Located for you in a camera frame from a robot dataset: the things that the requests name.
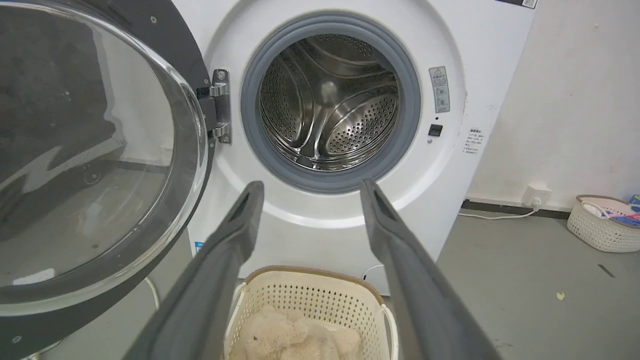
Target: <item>metal hinge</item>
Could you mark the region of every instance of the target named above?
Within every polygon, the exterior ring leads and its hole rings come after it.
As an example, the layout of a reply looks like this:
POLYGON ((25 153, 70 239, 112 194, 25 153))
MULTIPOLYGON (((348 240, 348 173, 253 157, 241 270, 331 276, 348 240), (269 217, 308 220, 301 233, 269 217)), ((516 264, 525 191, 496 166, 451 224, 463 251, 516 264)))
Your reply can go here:
POLYGON ((211 81, 211 96, 216 103, 217 124, 213 135, 221 143, 231 144, 231 100, 229 96, 229 71, 216 69, 211 81))

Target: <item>laundry basket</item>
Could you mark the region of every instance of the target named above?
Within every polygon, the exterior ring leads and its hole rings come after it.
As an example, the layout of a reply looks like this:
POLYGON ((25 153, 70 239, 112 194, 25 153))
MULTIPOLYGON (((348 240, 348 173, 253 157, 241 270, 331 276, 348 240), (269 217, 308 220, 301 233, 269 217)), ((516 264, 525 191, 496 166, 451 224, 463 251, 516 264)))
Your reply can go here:
POLYGON ((605 252, 633 252, 640 250, 640 227, 631 226, 610 218, 636 213, 622 200, 599 195, 578 195, 567 227, 582 241, 605 252), (593 206, 604 216, 589 212, 585 206, 593 206))
POLYGON ((371 285, 360 279, 309 268, 269 266, 256 270, 234 292, 235 308, 225 333, 225 359, 232 353, 244 321, 262 306, 297 309, 335 330, 356 329, 363 360, 397 360, 398 336, 393 314, 371 285), (391 342, 387 338, 389 326, 391 342))

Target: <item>front-loading washing machine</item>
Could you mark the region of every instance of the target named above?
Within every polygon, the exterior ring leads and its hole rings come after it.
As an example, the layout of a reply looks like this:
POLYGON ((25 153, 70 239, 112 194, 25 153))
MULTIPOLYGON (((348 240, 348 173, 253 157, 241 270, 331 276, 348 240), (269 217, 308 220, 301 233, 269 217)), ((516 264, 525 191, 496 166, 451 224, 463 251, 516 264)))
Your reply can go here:
POLYGON ((358 185, 438 257, 535 5, 0 1, 0 350, 93 320, 187 228, 195 254, 255 180, 241 277, 302 265, 388 294, 358 185))

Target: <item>perforated metal drum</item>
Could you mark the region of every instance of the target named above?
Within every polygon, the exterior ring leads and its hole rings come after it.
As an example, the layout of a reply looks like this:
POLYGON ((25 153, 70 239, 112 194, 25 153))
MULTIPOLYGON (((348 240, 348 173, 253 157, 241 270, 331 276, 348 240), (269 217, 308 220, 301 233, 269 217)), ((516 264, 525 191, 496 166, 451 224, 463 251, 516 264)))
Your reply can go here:
POLYGON ((367 161, 397 123, 398 84, 385 62, 366 42, 344 35, 289 46, 260 86, 260 115, 273 145, 318 171, 367 161))

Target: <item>teddy bear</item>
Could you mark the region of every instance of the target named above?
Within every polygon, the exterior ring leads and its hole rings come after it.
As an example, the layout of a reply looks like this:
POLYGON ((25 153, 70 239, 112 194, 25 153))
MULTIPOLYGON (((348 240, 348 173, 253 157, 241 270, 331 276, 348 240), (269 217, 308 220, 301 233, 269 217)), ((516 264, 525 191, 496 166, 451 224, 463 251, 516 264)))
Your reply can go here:
POLYGON ((329 331, 300 311, 265 305, 244 321, 238 360, 357 360, 362 339, 354 329, 329 331))

